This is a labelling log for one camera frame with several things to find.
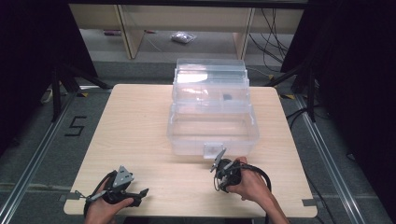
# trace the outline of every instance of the forearm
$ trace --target forearm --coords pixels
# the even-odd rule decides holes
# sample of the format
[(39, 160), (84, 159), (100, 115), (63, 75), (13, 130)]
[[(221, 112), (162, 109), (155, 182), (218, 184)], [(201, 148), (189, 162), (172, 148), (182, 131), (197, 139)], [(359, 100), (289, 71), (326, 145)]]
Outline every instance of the forearm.
[(258, 202), (258, 205), (266, 212), (267, 216), (271, 219), (272, 223), (285, 224), (289, 223), (285, 214), (282, 211), (276, 198), (271, 195), (269, 198), (264, 198)]
[(107, 223), (108, 223), (107, 218), (101, 218), (101, 217), (87, 216), (84, 220), (84, 224), (107, 224)]

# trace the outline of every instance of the gray floor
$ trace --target gray floor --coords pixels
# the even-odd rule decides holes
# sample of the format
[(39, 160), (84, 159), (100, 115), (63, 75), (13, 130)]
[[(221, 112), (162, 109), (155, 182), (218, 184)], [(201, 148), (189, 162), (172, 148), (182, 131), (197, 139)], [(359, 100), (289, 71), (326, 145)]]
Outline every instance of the gray floor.
[[(192, 32), (197, 37), (187, 45), (171, 41), (170, 36), (173, 31), (146, 34), (136, 58), (132, 61), (126, 57), (120, 36), (105, 36), (103, 31), (99, 30), (81, 30), (81, 33), (99, 77), (108, 84), (171, 84), (177, 58), (236, 59), (232, 35), (227, 33)], [(263, 43), (259, 34), (253, 36)], [(279, 39), (287, 46), (292, 40), (292, 35), (280, 35)], [(281, 57), (277, 48), (268, 47), (268, 50)], [(279, 69), (281, 63), (270, 59), (269, 56), (264, 58), (265, 63), (262, 53), (249, 40), (245, 63), (252, 86), (266, 83), (269, 75), (280, 76), (276, 70)], [(83, 80), (79, 82), (81, 85), (85, 84)], [(292, 78), (279, 84), (276, 87), (279, 94), (290, 94), (291, 83)], [(39, 163), (29, 188), (16, 211), (13, 211), (10, 223), (83, 222), (82, 216), (69, 216), (64, 213), (63, 196), (73, 185), (109, 94), (109, 92), (98, 91), (91, 92), (86, 97), (72, 98), (73, 101), (64, 114), (44, 159)], [(69, 97), (71, 96), (63, 96), (64, 102)], [(285, 115), (299, 108), (296, 100), (280, 99), (280, 101)], [(50, 102), (39, 107), (26, 123), (23, 132), (19, 134), (19, 144), (10, 147), (0, 158), (0, 202), (2, 204), (8, 198), (13, 186), (20, 180), (36, 149), (39, 148), (50, 126), (51, 113)], [(318, 108), (316, 115), (320, 133), (366, 223), (391, 223), (360, 167), (346, 157), (347, 147), (326, 111)], [(66, 136), (68, 133), (76, 132), (75, 129), (69, 128), (75, 116), (86, 117), (75, 123), (84, 126), (84, 129), (81, 136), (68, 137)], [(318, 201), (318, 217), (324, 223), (332, 223), (330, 214), (325, 209), (325, 204), (327, 204), (337, 223), (353, 223), (302, 117), (295, 121), (291, 132), (307, 176), (312, 180), (312, 193)], [(319, 199), (319, 195), (323, 197), (325, 203)], [(118, 217), (118, 222), (122, 223), (123, 219), (124, 217)], [(319, 223), (317, 218), (291, 218), (290, 220), (292, 223)]]

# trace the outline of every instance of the transparent box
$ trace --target transparent box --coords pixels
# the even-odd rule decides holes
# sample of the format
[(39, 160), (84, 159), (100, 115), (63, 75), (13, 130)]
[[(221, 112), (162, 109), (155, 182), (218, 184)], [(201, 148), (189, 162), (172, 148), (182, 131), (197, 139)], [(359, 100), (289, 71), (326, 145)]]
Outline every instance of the transparent box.
[(260, 134), (241, 60), (179, 59), (167, 136), (177, 155), (244, 156)]

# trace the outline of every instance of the small object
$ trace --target small object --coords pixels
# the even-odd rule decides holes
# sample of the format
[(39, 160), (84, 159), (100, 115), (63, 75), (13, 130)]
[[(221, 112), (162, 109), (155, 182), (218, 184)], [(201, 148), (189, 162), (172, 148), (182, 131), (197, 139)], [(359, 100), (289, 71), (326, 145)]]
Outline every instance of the small object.
[(146, 34), (157, 34), (157, 31), (153, 31), (153, 30), (145, 30)]
[(121, 30), (104, 30), (103, 34), (121, 36)]
[(216, 168), (218, 168), (221, 158), (224, 156), (225, 151), (227, 148), (224, 148), (219, 155), (215, 158), (215, 162), (212, 165), (212, 169), (210, 169), (210, 173), (212, 173)]
[(191, 42), (192, 40), (194, 40), (197, 36), (196, 35), (192, 35), (186, 32), (176, 32), (173, 33), (171, 36), (171, 39), (173, 41), (176, 41), (178, 43), (182, 43), (182, 44), (187, 44), (189, 42)]

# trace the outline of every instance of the hand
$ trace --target hand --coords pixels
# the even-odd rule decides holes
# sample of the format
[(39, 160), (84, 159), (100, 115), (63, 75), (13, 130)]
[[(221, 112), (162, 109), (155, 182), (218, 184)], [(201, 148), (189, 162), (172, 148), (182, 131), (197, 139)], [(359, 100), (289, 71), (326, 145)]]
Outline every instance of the hand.
[[(236, 160), (242, 164), (248, 163), (246, 157), (239, 157)], [(241, 169), (241, 176), (241, 183), (227, 187), (227, 191), (241, 195), (242, 201), (249, 200), (257, 203), (273, 223), (289, 223), (275, 196), (267, 188), (260, 174), (248, 169)]]
[[(102, 184), (96, 193), (102, 191), (105, 188), (106, 181)], [(115, 224), (116, 220), (114, 216), (124, 207), (134, 202), (133, 198), (124, 199), (119, 203), (110, 204), (107, 203), (103, 198), (97, 199), (91, 203), (88, 208), (87, 216), (85, 217), (85, 224)]]

